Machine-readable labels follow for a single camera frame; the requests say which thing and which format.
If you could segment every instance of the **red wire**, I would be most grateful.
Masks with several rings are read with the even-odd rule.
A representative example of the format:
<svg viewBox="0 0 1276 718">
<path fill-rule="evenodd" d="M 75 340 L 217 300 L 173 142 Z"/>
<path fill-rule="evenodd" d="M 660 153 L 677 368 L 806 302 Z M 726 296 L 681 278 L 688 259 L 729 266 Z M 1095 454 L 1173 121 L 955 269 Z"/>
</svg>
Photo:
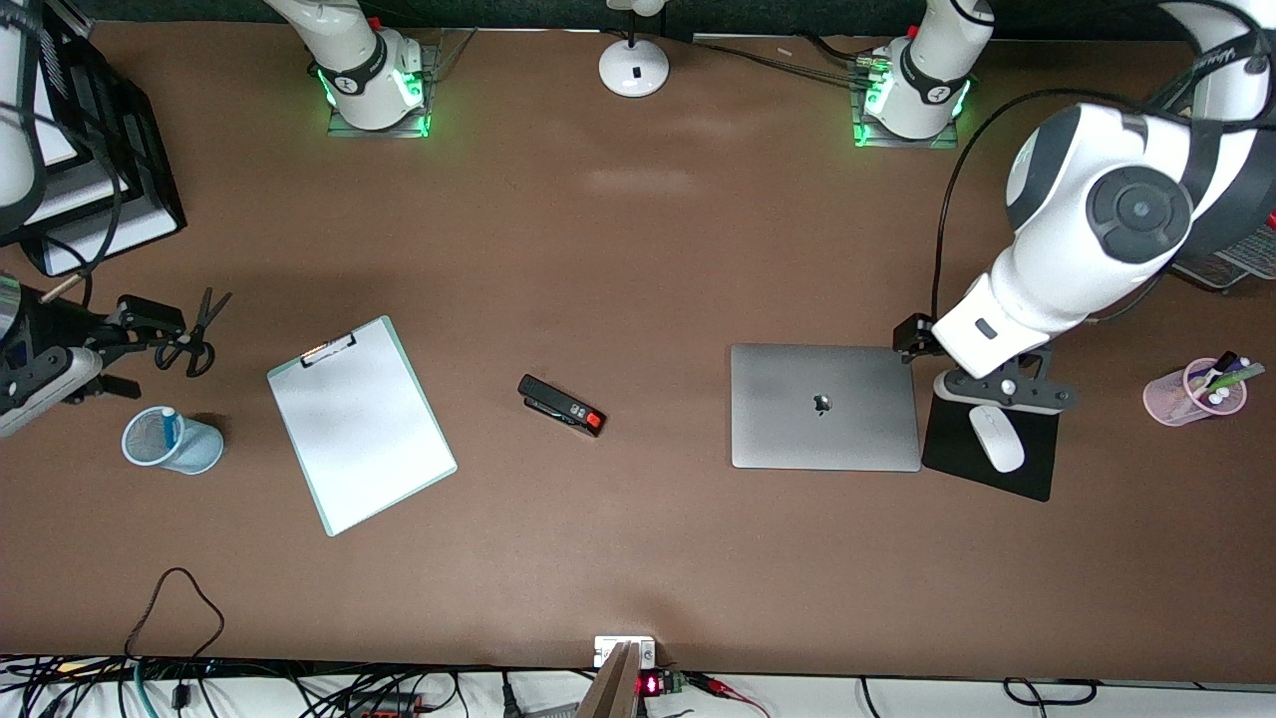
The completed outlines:
<svg viewBox="0 0 1276 718">
<path fill-rule="evenodd" d="M 740 694 L 740 691 L 732 689 L 731 686 L 723 684 L 722 681 L 718 681 L 717 678 L 711 678 L 709 680 L 709 691 L 713 695 L 725 698 L 727 700 L 736 700 L 736 701 L 740 701 L 740 703 L 743 703 L 745 705 L 752 705 L 752 707 L 757 708 L 758 710 L 760 710 L 763 715 L 766 715 L 767 718 L 771 718 L 771 712 L 767 710 L 766 708 L 763 708 L 762 704 L 759 704 L 758 701 L 755 701 L 753 699 L 749 699 L 749 698 L 744 696 L 743 694 Z"/>
<path fill-rule="evenodd" d="M 766 715 L 767 718 L 771 718 L 771 712 L 768 712 L 766 708 L 762 707 L 760 703 L 758 703 L 755 700 L 750 700 L 748 698 L 744 698 L 740 694 L 735 694 L 734 696 L 727 696 L 727 698 L 730 698 L 731 700 L 739 700 L 740 703 L 752 705 L 752 707 L 757 708 L 758 710 L 760 710 L 763 715 Z"/>
</svg>

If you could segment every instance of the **cable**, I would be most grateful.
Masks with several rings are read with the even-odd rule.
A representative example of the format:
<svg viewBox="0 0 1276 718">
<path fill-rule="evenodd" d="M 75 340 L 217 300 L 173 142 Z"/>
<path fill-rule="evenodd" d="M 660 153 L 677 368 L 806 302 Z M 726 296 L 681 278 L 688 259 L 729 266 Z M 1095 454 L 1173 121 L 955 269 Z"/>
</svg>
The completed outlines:
<svg viewBox="0 0 1276 718">
<path fill-rule="evenodd" d="M 957 14 L 961 15 L 963 20 L 966 20 L 968 23 L 975 23 L 977 26 L 995 27 L 995 24 L 997 24 L 995 22 L 993 22 L 993 20 L 985 20 L 984 18 L 979 18 L 979 17 L 975 17 L 975 15 L 967 13 L 966 8 L 962 8 L 961 3 L 958 0 L 948 0 L 948 1 L 952 3 L 953 10 L 957 10 Z"/>
<path fill-rule="evenodd" d="M 439 82 L 443 82 L 443 75 L 445 75 L 448 70 L 452 69 L 453 62 L 461 59 L 461 52 L 466 48 L 466 46 L 470 45 L 470 41 L 473 40 L 476 34 L 478 34 L 477 27 L 470 31 L 470 34 L 467 34 L 464 40 L 461 41 L 461 45 L 457 45 L 452 50 L 452 52 L 448 52 L 448 56 L 444 57 L 441 62 L 439 62 L 439 71 L 438 71 Z"/>
<path fill-rule="evenodd" d="M 1011 686 L 1014 685 L 1014 684 L 1022 685 L 1023 687 L 1028 689 L 1028 692 L 1032 694 L 1032 699 L 1027 700 L 1027 699 L 1022 699 L 1022 698 L 1014 695 L 1014 691 L 1011 690 Z M 1073 707 L 1074 708 L 1077 705 L 1085 705 L 1085 704 L 1095 700 L 1095 696 L 1099 695 L 1099 681 L 1059 681 L 1059 685 L 1088 686 L 1090 687 L 1090 692 L 1086 694 L 1086 695 L 1083 695 L 1083 696 L 1081 696 L 1081 698 L 1077 698 L 1077 699 L 1044 699 L 1044 698 L 1041 698 L 1041 692 L 1037 691 L 1036 686 L 1032 685 L 1032 681 L 1030 681 L 1027 678 L 1003 678 L 1002 680 L 1002 691 L 1004 691 L 1005 695 L 1007 695 L 1007 698 L 1009 698 L 1014 703 L 1017 703 L 1020 705 L 1026 705 L 1028 708 L 1036 708 L 1037 710 L 1040 710 L 1041 712 L 1041 718 L 1049 718 L 1049 715 L 1046 715 L 1046 713 L 1045 713 L 1045 708 L 1048 705 Z"/>
<path fill-rule="evenodd" d="M 1161 269 L 1159 272 L 1156 272 L 1156 274 L 1154 274 L 1152 278 L 1147 283 L 1143 284 L 1143 289 L 1139 291 L 1138 295 L 1134 296 L 1134 298 L 1131 298 L 1129 301 L 1127 301 L 1125 305 L 1122 306 L 1120 309 L 1116 309 L 1115 311 L 1111 311 L 1110 314 L 1104 314 L 1102 316 L 1086 316 L 1085 321 L 1082 321 L 1082 323 L 1094 325 L 1094 324 L 1101 324 L 1104 321 L 1110 321 L 1113 319 L 1124 316 L 1125 314 L 1129 312 L 1131 309 L 1133 309 L 1134 306 L 1138 306 L 1138 304 L 1141 301 L 1143 301 L 1145 298 L 1147 298 L 1148 293 L 1152 293 L 1152 289 L 1156 288 L 1156 284 L 1161 283 L 1161 279 L 1165 278 L 1165 273 L 1166 273 L 1166 269 L 1169 269 L 1169 267 L 1170 267 L 1170 264 L 1169 264 L 1169 261 L 1166 261 L 1166 264 L 1164 267 L 1161 267 Z"/>
<path fill-rule="evenodd" d="M 1002 115 L 1004 115 L 1007 111 L 1012 110 L 1013 107 L 1016 107 L 1018 105 L 1022 105 L 1025 102 L 1028 102 L 1031 99 L 1039 99 L 1041 97 L 1064 97 L 1064 96 L 1086 97 L 1086 98 L 1090 98 L 1090 99 L 1101 99 L 1104 102 L 1109 102 L 1109 103 L 1113 103 L 1113 105 L 1120 105 L 1120 106 L 1124 106 L 1124 107 L 1129 107 L 1132 110 L 1138 110 L 1138 111 L 1146 112 L 1148 115 L 1154 115 L 1154 116 L 1159 116 L 1159 117 L 1162 117 L 1162 119 L 1168 119 L 1168 120 L 1171 120 L 1171 121 L 1175 121 L 1175 122 L 1179 122 L 1179 124 L 1184 122 L 1183 117 L 1176 117 L 1176 116 L 1170 115 L 1169 112 L 1166 112 L 1164 110 L 1154 110 L 1154 108 L 1145 107 L 1145 106 L 1134 102 L 1133 99 L 1129 99 L 1127 97 L 1122 97 L 1120 94 L 1114 94 L 1114 93 L 1110 93 L 1110 92 L 1100 92 L 1100 91 L 1095 91 L 1095 89 L 1079 89 L 1079 88 L 1072 88 L 1072 87 L 1054 87 L 1054 88 L 1048 88 L 1048 89 L 1036 89 L 1036 91 L 1032 91 L 1032 92 L 1027 92 L 1025 94 L 1020 94 L 1018 97 L 1011 99 L 1009 102 L 1005 102 L 1004 105 L 1002 105 L 1000 107 L 998 107 L 997 110 L 994 110 L 993 114 L 989 115 L 988 119 L 984 120 L 983 124 L 980 124 L 979 128 L 976 128 L 974 133 L 971 133 L 970 139 L 966 142 L 966 147 L 963 147 L 962 150 L 961 150 L 961 154 L 957 156 L 957 163 L 953 165 L 953 172 L 948 177 L 948 187 L 944 190 L 944 200 L 939 205 L 939 224 L 938 224 L 938 227 L 935 230 L 935 263 L 934 263 L 934 274 L 933 274 L 931 281 L 930 281 L 930 318 L 931 318 L 931 320 L 935 320 L 935 319 L 939 318 L 939 279 L 940 279 L 940 274 L 943 272 L 944 226 L 948 222 L 948 208 L 949 208 L 949 205 L 952 203 L 953 189 L 957 186 L 957 179 L 961 176 L 961 170 L 966 165 L 966 158 L 970 157 L 971 149 L 975 148 L 975 144 L 979 142 L 979 138 L 984 135 L 984 131 L 986 131 L 988 128 L 991 126 L 991 124 L 994 121 L 997 121 L 998 117 L 1000 117 Z"/>
<path fill-rule="evenodd" d="M 869 714 L 873 715 L 873 718 L 882 718 L 882 714 L 877 712 L 877 707 L 873 705 L 873 695 L 869 692 L 868 676 L 860 676 L 860 686 L 864 687 L 864 703 L 869 705 Z"/>
<path fill-rule="evenodd" d="M 461 690 L 461 676 L 453 671 L 452 680 L 457 684 L 457 698 L 461 699 L 461 707 L 466 709 L 466 718 L 470 718 L 470 704 L 466 703 L 466 694 Z"/>
<path fill-rule="evenodd" d="M 773 60 L 771 57 L 763 57 L 762 55 L 754 55 L 753 52 L 745 52 L 744 50 L 736 50 L 735 47 L 723 47 L 721 45 L 709 45 L 706 42 L 693 42 L 692 45 L 695 47 L 704 47 L 706 50 L 713 50 L 715 52 L 725 52 L 727 55 L 735 55 L 736 57 L 744 57 L 745 60 L 752 60 L 759 65 L 766 65 L 792 75 L 805 77 L 806 79 L 813 79 L 815 82 L 823 82 L 824 84 L 832 84 L 842 88 L 849 88 L 851 85 L 851 78 L 849 75 L 838 75 L 818 70 L 815 68 L 806 68 L 804 65 L 795 65 L 782 60 Z"/>
<path fill-rule="evenodd" d="M 818 34 L 815 34 L 814 32 L 798 31 L 794 34 L 796 34 L 798 37 L 805 37 L 806 40 L 810 41 L 812 45 L 814 45 L 815 47 L 818 47 L 820 52 L 828 55 L 829 57 L 837 59 L 837 60 L 845 60 L 847 62 L 854 62 L 855 60 L 857 60 L 863 55 L 865 55 L 865 52 L 842 52 L 841 50 L 837 50 L 836 47 L 833 47 L 828 42 L 824 42 L 824 38 L 820 37 L 820 36 L 818 36 Z"/>
<path fill-rule="evenodd" d="M 93 255 L 93 259 L 91 261 L 84 261 L 83 260 L 84 256 L 80 255 L 79 253 L 75 253 L 75 255 L 80 260 L 80 264 L 73 270 L 87 281 L 89 274 L 93 273 L 93 269 L 96 269 L 97 265 L 101 264 L 102 260 L 106 258 L 107 250 L 115 241 L 115 235 L 120 228 L 120 216 L 124 210 L 124 189 L 122 185 L 120 184 L 120 172 L 115 168 L 115 163 L 111 162 L 110 152 L 106 149 L 105 143 L 98 145 L 97 143 L 91 140 L 88 135 L 80 133 L 79 130 L 71 129 L 50 116 L 4 101 L 0 101 L 0 110 L 13 112 L 14 115 L 17 115 L 19 120 L 41 122 L 43 125 L 56 129 L 57 131 L 63 133 L 66 136 L 70 136 L 75 142 L 83 144 L 89 152 L 92 152 L 93 156 L 97 157 L 97 159 L 101 162 L 102 167 L 106 170 L 106 173 L 111 180 L 111 216 L 106 224 L 106 233 L 102 236 L 102 244 L 101 246 L 97 247 L 97 254 Z M 54 240 L 52 237 L 48 236 L 46 236 L 45 240 L 48 241 L 50 244 L 54 244 L 55 246 L 57 245 L 66 246 L 61 241 Z M 92 291 L 89 288 L 85 288 L 85 295 L 92 296 Z"/>
<path fill-rule="evenodd" d="M 139 659 L 137 656 L 133 654 L 133 644 L 138 640 L 138 635 L 142 634 L 142 629 L 147 625 L 147 620 L 151 619 L 151 612 L 154 611 L 156 601 L 160 598 L 160 592 L 163 589 L 163 583 L 168 580 L 168 576 L 172 574 L 181 574 L 186 576 L 186 580 L 190 582 L 190 587 L 195 589 L 195 593 L 199 596 L 199 599 L 203 601 L 204 606 L 212 608 L 213 613 L 217 615 L 217 630 L 213 631 L 213 635 L 209 636 L 208 640 L 203 643 L 203 645 L 195 649 L 195 653 L 190 654 L 190 661 L 199 658 L 199 654 L 203 653 L 208 647 L 213 645 L 213 641 L 221 638 L 222 631 L 226 630 L 226 615 L 222 613 L 222 610 L 217 608 L 217 604 L 213 603 L 208 598 L 208 596 L 204 594 L 204 589 L 199 588 L 199 582 L 195 580 L 195 576 L 181 566 L 174 566 L 172 569 L 168 569 L 167 571 L 160 575 L 160 580 L 156 582 L 154 590 L 151 592 L 151 601 L 147 602 L 147 610 L 142 612 L 142 619 L 138 619 L 138 624 L 133 626 L 131 631 L 129 631 L 129 638 L 124 639 L 124 656 L 126 656 L 128 658 L 131 658 L 134 661 Z"/>
<path fill-rule="evenodd" d="M 683 677 L 686 678 L 686 685 L 699 689 L 713 698 L 721 698 L 725 700 L 734 700 L 736 703 L 743 703 L 745 705 L 752 705 L 757 708 L 766 718 L 771 718 L 771 712 L 767 710 L 760 703 L 753 700 L 752 698 L 741 694 L 740 691 L 732 689 L 725 682 L 709 677 L 704 673 L 697 671 L 683 671 Z"/>
<path fill-rule="evenodd" d="M 147 687 L 142 684 L 142 661 L 133 664 L 133 685 L 138 689 L 138 700 L 142 701 L 142 709 L 147 712 L 149 718 L 160 718 L 156 714 L 156 707 L 151 705 L 151 696 L 147 695 Z"/>
<path fill-rule="evenodd" d="M 48 235 L 45 235 L 45 241 L 47 241 L 48 244 L 52 244 L 54 246 L 56 246 L 56 247 L 61 249 L 63 251 L 65 251 L 65 253 L 70 254 L 71 256 L 74 256 L 75 260 L 79 261 L 80 267 L 88 265 L 88 260 L 84 259 L 84 255 L 79 253 L 79 249 L 75 249 L 70 244 L 66 244 L 65 241 L 63 241 L 60 238 L 54 238 L 54 237 L 51 237 Z M 89 272 L 89 273 L 84 274 L 84 293 L 80 296 L 80 306 L 88 309 L 88 302 L 92 298 L 93 298 L 93 273 Z"/>
<path fill-rule="evenodd" d="M 217 708 L 213 707 L 213 699 L 208 698 L 208 689 L 204 687 L 204 677 L 197 676 L 195 682 L 199 684 L 199 694 L 204 696 L 204 707 L 208 708 L 208 714 L 213 718 L 222 718 L 217 714 Z M 301 691 L 301 698 L 305 698 L 305 691 Z"/>
</svg>

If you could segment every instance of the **pink pen holder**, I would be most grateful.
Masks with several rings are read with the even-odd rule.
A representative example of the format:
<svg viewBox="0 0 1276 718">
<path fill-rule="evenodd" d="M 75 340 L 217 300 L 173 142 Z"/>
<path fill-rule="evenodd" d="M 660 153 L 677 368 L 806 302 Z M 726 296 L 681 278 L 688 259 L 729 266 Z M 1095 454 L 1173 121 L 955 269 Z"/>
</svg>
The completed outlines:
<svg viewBox="0 0 1276 718">
<path fill-rule="evenodd" d="M 1150 383 L 1143 388 L 1143 407 L 1154 420 L 1166 427 L 1182 427 L 1198 420 L 1210 417 L 1228 417 L 1240 412 L 1245 406 L 1249 392 L 1245 383 L 1231 386 L 1231 394 L 1219 406 L 1211 406 L 1206 398 L 1210 393 L 1202 394 L 1198 399 L 1192 398 L 1188 375 L 1208 370 L 1215 363 L 1215 358 L 1208 356 L 1197 358 L 1182 371 Z"/>
</svg>

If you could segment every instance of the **scissors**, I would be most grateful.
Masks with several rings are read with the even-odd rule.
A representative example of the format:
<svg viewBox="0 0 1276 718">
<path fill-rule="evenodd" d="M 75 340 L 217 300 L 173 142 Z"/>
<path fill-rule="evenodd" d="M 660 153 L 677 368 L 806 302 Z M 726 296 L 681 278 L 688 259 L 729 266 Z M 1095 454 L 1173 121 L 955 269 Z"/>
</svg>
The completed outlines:
<svg viewBox="0 0 1276 718">
<path fill-rule="evenodd" d="M 209 302 L 213 300 L 213 287 L 204 288 L 204 300 L 199 304 L 199 315 L 195 318 L 195 325 L 190 330 L 182 333 L 181 335 L 168 339 L 168 343 L 156 348 L 156 366 L 161 370 L 168 370 L 177 361 L 177 356 L 186 352 L 190 353 L 190 363 L 186 365 L 186 376 L 190 379 L 200 377 L 213 367 L 213 362 L 217 361 L 217 351 L 213 349 L 213 344 L 204 341 L 204 329 L 208 324 L 213 323 L 217 314 L 226 306 L 230 301 L 231 292 L 226 292 L 221 300 L 209 309 Z"/>
</svg>

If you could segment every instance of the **silver laptop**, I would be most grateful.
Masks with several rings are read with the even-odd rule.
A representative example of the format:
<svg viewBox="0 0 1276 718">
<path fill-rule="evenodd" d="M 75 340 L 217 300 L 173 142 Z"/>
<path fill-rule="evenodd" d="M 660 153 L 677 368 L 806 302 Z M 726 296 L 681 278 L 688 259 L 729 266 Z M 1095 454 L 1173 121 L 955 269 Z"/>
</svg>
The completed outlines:
<svg viewBox="0 0 1276 718">
<path fill-rule="evenodd" d="M 912 372 L 882 347 L 732 344 L 731 464 L 921 471 Z"/>
</svg>

